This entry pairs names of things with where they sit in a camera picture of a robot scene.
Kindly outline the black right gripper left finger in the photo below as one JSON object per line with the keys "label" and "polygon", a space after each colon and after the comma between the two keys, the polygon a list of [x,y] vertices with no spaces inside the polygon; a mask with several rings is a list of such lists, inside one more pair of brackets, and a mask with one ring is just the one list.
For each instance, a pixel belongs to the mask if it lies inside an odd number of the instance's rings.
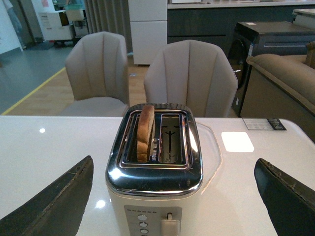
{"label": "black right gripper left finger", "polygon": [[94,162],[86,156],[0,221],[2,236],[74,236],[92,189]]}

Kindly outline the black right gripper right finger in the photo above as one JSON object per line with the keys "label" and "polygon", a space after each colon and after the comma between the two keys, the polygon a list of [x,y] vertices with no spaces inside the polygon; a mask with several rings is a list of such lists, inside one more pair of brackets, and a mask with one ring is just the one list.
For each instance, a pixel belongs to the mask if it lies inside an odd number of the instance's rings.
{"label": "black right gripper right finger", "polygon": [[260,158],[254,167],[259,194],[279,236],[315,234],[315,191]]}

